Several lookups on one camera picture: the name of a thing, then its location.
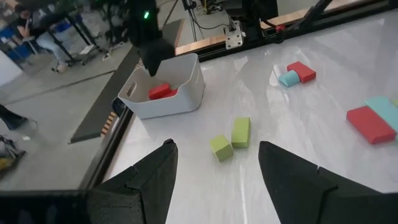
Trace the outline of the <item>black tripod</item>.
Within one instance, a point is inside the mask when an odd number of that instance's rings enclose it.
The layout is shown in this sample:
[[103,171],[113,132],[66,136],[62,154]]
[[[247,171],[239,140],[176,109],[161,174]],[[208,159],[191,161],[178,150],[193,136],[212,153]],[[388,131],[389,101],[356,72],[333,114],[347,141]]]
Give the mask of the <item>black tripod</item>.
[[179,45],[190,44],[200,40],[200,28],[197,27],[195,0],[159,0],[158,14],[161,26],[180,21],[181,38]]

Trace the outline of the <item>black aluminium rig frame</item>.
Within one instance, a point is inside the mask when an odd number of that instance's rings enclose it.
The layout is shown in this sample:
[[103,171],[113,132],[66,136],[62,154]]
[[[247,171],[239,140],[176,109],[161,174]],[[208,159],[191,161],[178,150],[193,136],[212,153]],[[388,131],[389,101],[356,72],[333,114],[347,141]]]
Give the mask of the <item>black aluminium rig frame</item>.
[[[299,15],[292,13],[293,18],[288,15],[276,18],[276,21],[285,25],[285,39],[298,37],[322,29],[331,28],[340,24],[351,22],[366,16],[372,16],[381,12],[398,8],[398,0],[359,0],[346,3],[345,0],[330,2],[326,5],[321,0],[321,5],[312,6],[310,9],[300,11]],[[223,40],[218,40],[214,44],[205,44],[203,47],[195,47],[192,50],[183,50],[178,55],[197,53],[200,62],[236,54],[245,50],[254,49],[270,44],[269,38],[257,39],[253,42],[244,44],[242,47],[228,50]],[[116,153],[116,149],[126,132],[133,112],[128,109],[120,100],[116,100],[116,108],[121,112],[112,112],[111,120],[108,121],[110,127],[107,128],[105,139],[99,152],[95,155],[88,171],[86,172],[81,189],[88,189],[98,185]]]

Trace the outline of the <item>green cube block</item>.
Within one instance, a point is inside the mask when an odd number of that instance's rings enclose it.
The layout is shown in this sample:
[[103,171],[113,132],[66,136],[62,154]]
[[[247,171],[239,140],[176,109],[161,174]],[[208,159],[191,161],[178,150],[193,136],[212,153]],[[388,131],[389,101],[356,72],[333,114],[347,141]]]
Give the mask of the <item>green cube block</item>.
[[223,162],[230,157],[233,157],[233,148],[229,141],[222,134],[210,139],[210,146],[219,162]]

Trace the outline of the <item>white plastic bin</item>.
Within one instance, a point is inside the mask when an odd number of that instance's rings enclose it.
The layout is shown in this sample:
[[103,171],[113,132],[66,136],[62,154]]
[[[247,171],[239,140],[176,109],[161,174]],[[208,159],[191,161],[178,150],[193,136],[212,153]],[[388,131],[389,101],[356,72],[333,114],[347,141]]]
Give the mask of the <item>white plastic bin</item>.
[[[169,84],[176,94],[151,100],[149,91]],[[200,107],[205,81],[197,54],[164,60],[155,76],[144,68],[134,70],[118,93],[118,98],[140,119],[186,113]]]

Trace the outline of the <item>teal half-round block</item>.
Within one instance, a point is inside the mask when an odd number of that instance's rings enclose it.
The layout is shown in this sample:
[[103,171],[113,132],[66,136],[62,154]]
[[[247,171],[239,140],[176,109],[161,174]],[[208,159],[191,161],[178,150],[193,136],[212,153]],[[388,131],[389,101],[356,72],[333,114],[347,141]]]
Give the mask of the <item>teal half-round block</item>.
[[281,82],[286,87],[291,87],[294,86],[298,83],[300,83],[300,78],[297,72],[294,70],[290,70],[278,77],[278,81]]

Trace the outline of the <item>person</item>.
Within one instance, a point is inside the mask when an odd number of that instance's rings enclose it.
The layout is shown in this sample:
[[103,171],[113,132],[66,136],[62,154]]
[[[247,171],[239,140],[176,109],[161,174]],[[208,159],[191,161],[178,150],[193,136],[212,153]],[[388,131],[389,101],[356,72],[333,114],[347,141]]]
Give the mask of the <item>person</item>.
[[14,11],[19,16],[16,27],[20,35],[23,38],[33,37],[39,47],[51,51],[58,60],[55,70],[59,73],[64,72],[68,68],[68,64],[67,56],[62,48],[56,44],[46,29],[34,27],[34,16],[28,8],[17,4]]

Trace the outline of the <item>silver mounting plate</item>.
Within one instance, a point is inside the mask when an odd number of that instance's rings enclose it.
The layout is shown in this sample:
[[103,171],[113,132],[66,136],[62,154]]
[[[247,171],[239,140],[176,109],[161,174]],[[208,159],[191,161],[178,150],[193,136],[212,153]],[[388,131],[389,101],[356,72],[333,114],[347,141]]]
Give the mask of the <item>silver mounting plate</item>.
[[230,19],[229,24],[224,28],[224,32],[226,36],[225,45],[227,50],[235,49],[243,45],[243,33],[239,21]]

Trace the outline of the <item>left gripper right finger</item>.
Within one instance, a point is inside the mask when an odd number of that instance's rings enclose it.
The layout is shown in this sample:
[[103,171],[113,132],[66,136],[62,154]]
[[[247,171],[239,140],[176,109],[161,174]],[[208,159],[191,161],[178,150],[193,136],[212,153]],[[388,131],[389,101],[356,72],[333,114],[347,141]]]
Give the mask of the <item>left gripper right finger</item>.
[[398,192],[378,192],[269,141],[258,159],[281,224],[398,224]]

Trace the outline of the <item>large teal block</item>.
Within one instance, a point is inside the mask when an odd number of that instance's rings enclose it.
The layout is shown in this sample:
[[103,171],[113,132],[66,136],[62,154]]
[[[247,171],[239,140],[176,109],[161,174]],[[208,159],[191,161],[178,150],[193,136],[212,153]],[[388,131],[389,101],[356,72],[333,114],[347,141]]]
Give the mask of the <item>large teal block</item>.
[[398,133],[398,108],[387,97],[376,96],[366,100],[365,104]]

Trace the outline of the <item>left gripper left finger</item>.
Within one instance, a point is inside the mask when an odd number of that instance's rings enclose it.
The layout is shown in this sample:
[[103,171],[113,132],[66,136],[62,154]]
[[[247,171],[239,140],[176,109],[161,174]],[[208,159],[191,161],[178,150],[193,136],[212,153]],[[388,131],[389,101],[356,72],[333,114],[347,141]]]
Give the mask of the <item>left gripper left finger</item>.
[[118,175],[93,188],[90,224],[165,224],[177,176],[173,139]]

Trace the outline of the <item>green oblong block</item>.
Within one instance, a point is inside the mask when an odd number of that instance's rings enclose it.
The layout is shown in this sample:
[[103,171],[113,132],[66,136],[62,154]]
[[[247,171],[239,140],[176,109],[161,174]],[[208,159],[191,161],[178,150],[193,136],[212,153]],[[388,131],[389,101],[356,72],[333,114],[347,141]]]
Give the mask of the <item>green oblong block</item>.
[[251,138],[250,117],[238,117],[231,132],[231,144],[234,148],[247,148]]

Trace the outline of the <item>large red block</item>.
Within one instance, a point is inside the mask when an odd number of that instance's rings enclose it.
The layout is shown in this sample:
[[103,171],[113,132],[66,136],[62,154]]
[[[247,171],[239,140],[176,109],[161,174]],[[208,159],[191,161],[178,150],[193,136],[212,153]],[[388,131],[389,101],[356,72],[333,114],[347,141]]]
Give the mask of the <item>large red block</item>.
[[397,131],[368,106],[347,111],[346,119],[370,144],[391,142],[397,137]]

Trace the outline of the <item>black desk frame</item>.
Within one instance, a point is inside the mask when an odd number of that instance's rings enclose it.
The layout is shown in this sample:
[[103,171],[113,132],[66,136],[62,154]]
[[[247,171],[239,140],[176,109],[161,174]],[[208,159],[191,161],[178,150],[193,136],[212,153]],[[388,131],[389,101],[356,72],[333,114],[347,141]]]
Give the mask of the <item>black desk frame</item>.
[[[88,30],[87,26],[84,25],[82,20],[77,19],[79,16],[78,11],[59,11],[53,14],[49,14],[44,16],[40,20],[40,26],[46,30],[46,32],[51,36],[54,42],[61,48],[62,52],[68,57],[66,59],[66,63],[69,67],[73,66],[76,63],[80,63],[81,65],[86,65],[91,53],[95,51],[99,51],[106,55],[109,51],[100,47],[95,38],[92,36],[91,32]],[[50,30],[50,26],[56,24],[62,20],[67,20],[72,27],[77,31],[79,36],[83,39],[85,44],[89,47],[88,51],[83,51],[83,56],[81,58],[73,57],[69,51],[62,45],[59,39],[55,36],[55,34]]]

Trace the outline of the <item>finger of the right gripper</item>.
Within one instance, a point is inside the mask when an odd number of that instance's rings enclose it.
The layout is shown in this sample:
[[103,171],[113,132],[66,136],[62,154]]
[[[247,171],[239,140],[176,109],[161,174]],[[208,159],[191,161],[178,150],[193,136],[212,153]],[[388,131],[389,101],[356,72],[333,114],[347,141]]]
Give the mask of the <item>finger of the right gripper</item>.
[[149,75],[153,77],[155,75],[154,62],[152,60],[152,53],[155,42],[148,42],[138,47],[139,55],[141,56],[142,62]]
[[167,60],[169,58],[174,58],[175,57],[175,47],[172,45],[170,42],[168,42],[165,39],[160,39],[158,44],[157,44],[157,62],[156,62],[156,68],[155,68],[155,73],[157,73],[160,63],[163,60]]

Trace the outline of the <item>blue storage bins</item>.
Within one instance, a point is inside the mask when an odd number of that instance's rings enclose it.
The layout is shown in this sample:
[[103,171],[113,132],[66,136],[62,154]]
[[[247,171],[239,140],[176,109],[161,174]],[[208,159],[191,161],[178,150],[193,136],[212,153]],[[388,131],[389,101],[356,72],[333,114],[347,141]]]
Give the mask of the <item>blue storage bins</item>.
[[20,46],[20,40],[16,37],[14,30],[10,27],[0,29],[0,50],[10,59],[21,61],[22,55],[17,51]]

